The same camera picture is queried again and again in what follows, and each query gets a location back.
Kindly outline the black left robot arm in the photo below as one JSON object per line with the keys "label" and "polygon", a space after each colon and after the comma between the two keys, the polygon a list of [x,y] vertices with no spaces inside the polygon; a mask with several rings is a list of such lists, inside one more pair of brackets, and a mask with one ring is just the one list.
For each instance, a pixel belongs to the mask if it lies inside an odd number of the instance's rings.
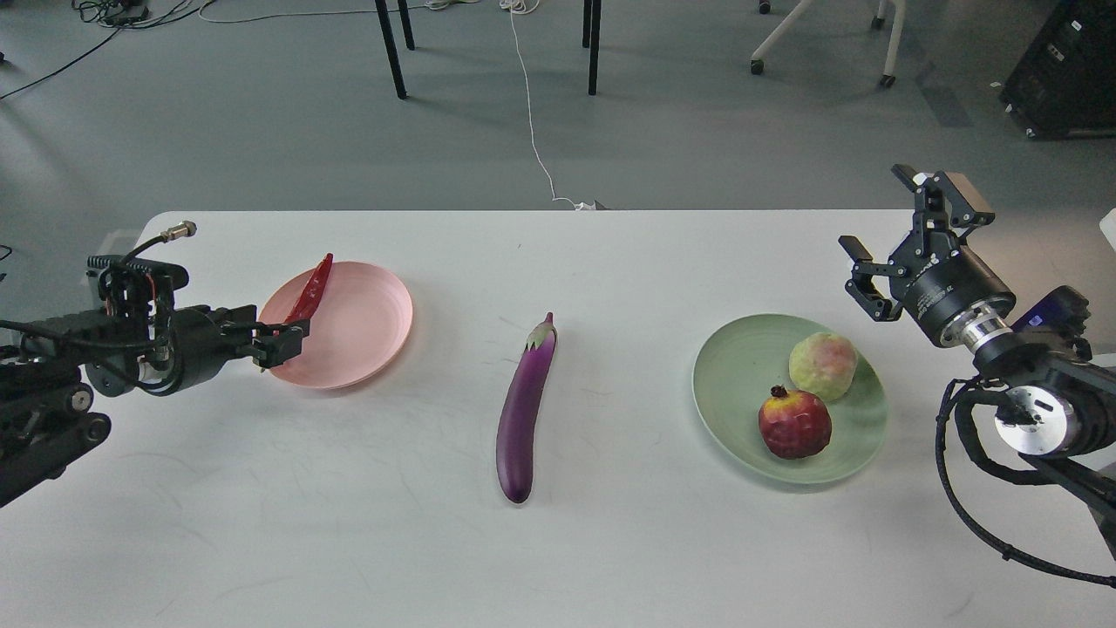
{"label": "black left robot arm", "polygon": [[3,321],[13,335],[1,367],[3,504],[56,480],[107,439],[109,417],[92,409],[97,396],[132,390],[171,396],[211,380],[240,358],[268,370],[302,352],[330,279],[331,255],[304,281],[282,322],[260,322],[254,305],[180,309],[175,294],[187,286],[187,271],[143,254],[195,231],[184,220],[122,257],[89,257],[94,309],[33,323]]}

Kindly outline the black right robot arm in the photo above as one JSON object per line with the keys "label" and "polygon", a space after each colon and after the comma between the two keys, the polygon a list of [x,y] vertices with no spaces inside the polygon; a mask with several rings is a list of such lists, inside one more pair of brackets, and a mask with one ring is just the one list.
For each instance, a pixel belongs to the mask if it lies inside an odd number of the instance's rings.
{"label": "black right robot arm", "polygon": [[949,503],[1006,560],[1072,577],[969,516],[949,480],[945,429],[956,426],[970,461],[995,479],[1068,490],[1113,545],[1113,480],[1079,462],[1113,444],[1113,373],[1091,361],[1088,301],[1061,286],[1009,323],[1014,294],[968,243],[994,220],[985,199],[961,174],[924,174],[905,164],[892,172],[915,199],[910,232],[884,263],[856,236],[841,236],[852,262],[847,293],[874,321],[910,313],[932,345],[972,354],[977,375],[947,386],[937,417],[934,456]]}

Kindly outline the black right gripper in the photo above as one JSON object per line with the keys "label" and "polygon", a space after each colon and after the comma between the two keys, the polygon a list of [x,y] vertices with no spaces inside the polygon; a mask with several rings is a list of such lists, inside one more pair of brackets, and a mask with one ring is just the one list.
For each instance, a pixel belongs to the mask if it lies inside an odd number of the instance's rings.
{"label": "black right gripper", "polygon": [[[905,311],[932,345],[960,345],[964,323],[959,317],[973,310],[1007,317],[1017,303],[968,247],[969,234],[991,225],[995,212],[964,174],[925,174],[908,164],[889,171],[915,195],[910,232],[885,265],[874,261],[860,238],[841,235],[841,250],[852,261],[845,289],[875,322],[897,321]],[[877,277],[889,278],[892,298],[881,293]]]}

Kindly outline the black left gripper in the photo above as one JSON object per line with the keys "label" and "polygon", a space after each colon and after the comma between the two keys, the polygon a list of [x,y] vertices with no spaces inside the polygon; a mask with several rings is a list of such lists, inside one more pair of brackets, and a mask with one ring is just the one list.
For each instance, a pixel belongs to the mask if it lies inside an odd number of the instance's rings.
{"label": "black left gripper", "polygon": [[171,370],[162,381],[163,396],[211,380],[239,358],[251,358],[263,370],[283,365],[302,354],[304,337],[310,334],[309,319],[256,321],[254,305],[192,306],[175,311],[170,323]]}

